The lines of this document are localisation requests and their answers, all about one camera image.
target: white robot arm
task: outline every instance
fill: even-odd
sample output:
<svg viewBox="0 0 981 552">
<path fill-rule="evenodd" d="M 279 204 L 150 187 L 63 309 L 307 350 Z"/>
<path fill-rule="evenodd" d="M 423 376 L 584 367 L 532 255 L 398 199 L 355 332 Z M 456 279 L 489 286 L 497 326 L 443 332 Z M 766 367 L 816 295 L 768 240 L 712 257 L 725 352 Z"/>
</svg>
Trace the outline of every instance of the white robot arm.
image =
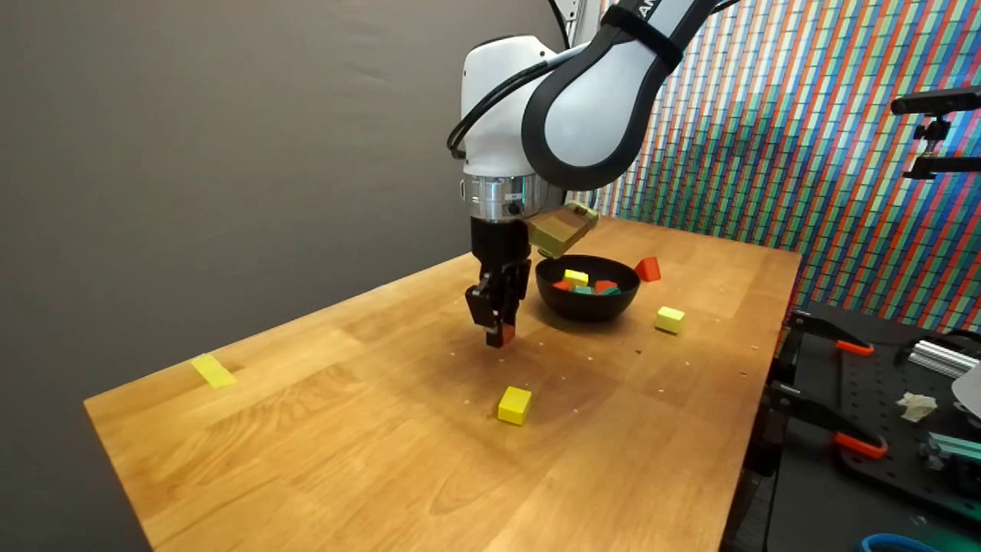
<svg viewBox="0 0 981 552">
<path fill-rule="evenodd" d="M 623 0 L 592 43 L 553 53 L 536 38 L 475 45 L 463 65 L 463 121 L 448 147 L 470 187 L 481 279 L 466 293 L 488 345 L 516 335 L 526 288 L 526 228 L 549 197 L 595 191 L 637 157 L 653 94 L 718 0 Z"/>
</svg>

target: gray wall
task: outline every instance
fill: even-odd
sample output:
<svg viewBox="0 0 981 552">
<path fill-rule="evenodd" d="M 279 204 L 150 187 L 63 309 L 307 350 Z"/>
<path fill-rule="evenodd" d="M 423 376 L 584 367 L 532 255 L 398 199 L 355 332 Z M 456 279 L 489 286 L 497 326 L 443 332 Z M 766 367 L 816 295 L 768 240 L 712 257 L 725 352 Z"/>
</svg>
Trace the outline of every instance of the gray wall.
<svg viewBox="0 0 981 552">
<path fill-rule="evenodd" d="M 544 0 L 7 0 L 0 548 L 142 548 L 80 401 L 466 253 L 461 65 Z"/>
</svg>

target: black bowl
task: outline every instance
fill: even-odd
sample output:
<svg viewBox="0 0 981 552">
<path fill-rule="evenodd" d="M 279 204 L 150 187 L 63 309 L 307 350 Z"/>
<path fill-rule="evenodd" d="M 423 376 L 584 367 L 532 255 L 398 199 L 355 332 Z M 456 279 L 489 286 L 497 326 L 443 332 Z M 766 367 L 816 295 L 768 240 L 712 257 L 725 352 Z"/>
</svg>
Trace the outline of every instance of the black bowl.
<svg viewBox="0 0 981 552">
<path fill-rule="evenodd" d="M 555 281 L 561 281 L 564 270 L 587 272 L 587 281 L 613 279 L 615 295 L 575 295 L 561 293 Z M 592 255 L 564 255 L 564 257 L 544 257 L 536 264 L 536 281 L 543 302 L 564 319 L 575 322 L 609 322 L 615 319 L 637 295 L 637 272 L 626 264 L 615 264 L 609 257 L 592 257 Z"/>
</svg>

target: wooden table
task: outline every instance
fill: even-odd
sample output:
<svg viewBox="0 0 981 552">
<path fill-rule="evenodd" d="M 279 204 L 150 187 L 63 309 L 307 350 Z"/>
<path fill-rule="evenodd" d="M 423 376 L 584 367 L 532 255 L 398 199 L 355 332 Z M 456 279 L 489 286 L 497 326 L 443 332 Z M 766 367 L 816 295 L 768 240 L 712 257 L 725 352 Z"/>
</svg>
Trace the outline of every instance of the wooden table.
<svg viewBox="0 0 981 552">
<path fill-rule="evenodd" d="M 573 253 L 664 276 L 605 327 L 531 281 L 488 350 L 463 255 L 214 350 L 232 386 L 180 363 L 88 399 L 154 548 L 718 548 L 800 257 L 632 220 Z"/>
</svg>

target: small yellow block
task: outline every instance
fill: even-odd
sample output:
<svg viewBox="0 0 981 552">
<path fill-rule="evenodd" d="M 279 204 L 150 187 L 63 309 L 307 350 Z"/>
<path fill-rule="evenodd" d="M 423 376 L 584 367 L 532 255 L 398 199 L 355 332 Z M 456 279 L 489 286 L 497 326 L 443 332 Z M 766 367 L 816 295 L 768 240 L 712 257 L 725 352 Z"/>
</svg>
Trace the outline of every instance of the small yellow block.
<svg viewBox="0 0 981 552">
<path fill-rule="evenodd" d="M 569 286 L 587 286 L 587 272 L 578 272 L 578 270 L 564 270 L 561 279 Z"/>
<path fill-rule="evenodd" d="M 668 335 L 681 335 L 684 327 L 684 309 L 670 309 L 670 307 L 660 307 L 653 327 L 668 332 Z"/>
<path fill-rule="evenodd" d="M 237 374 L 229 374 L 214 356 L 197 356 L 190 364 L 209 380 L 210 391 L 237 383 Z"/>
<path fill-rule="evenodd" d="M 531 408 L 531 391 L 509 386 L 497 401 L 497 421 L 521 427 Z"/>
</svg>

